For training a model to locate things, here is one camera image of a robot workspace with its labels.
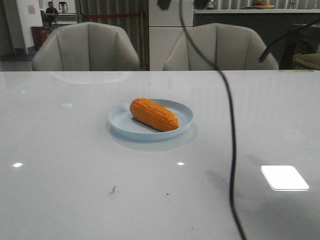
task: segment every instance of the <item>chair backrest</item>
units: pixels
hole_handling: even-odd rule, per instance
[[[211,23],[187,29],[195,45],[221,70],[277,70],[278,62],[269,54],[258,64],[266,48],[263,40],[252,29]],[[164,64],[165,71],[206,71],[213,68],[194,50],[185,33],[181,32]]]
[[[55,29],[32,61],[34,71],[137,71],[139,67],[127,33],[96,22]]]

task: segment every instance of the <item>orange corn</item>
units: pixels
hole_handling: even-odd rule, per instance
[[[171,131],[179,127],[178,118],[172,111],[147,98],[133,100],[130,112],[140,122],[160,131]]]

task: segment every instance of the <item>glossy table surface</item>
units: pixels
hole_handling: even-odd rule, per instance
[[[225,74],[248,239],[318,240],[319,72]],[[109,112],[139,97],[188,106],[191,126],[166,140],[119,135]],[[1,240],[240,240],[217,72],[0,72],[0,116]],[[274,191],[263,165],[294,166],[309,190]]]

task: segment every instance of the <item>plate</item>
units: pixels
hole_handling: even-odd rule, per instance
[[[252,6],[255,7],[256,9],[271,9],[275,5],[252,5]]]
[[[130,112],[131,102],[126,102],[116,106],[109,113],[108,119],[113,129],[119,134],[136,140],[154,141],[173,138],[186,131],[194,114],[187,106],[170,100],[151,99],[172,111],[178,118],[179,127],[172,131],[157,131],[132,117]]]

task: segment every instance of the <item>person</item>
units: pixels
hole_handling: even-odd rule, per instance
[[[46,20],[48,22],[49,28],[52,28],[52,22],[55,20],[58,14],[58,10],[54,7],[54,3],[52,1],[48,1],[48,8],[45,10]]]

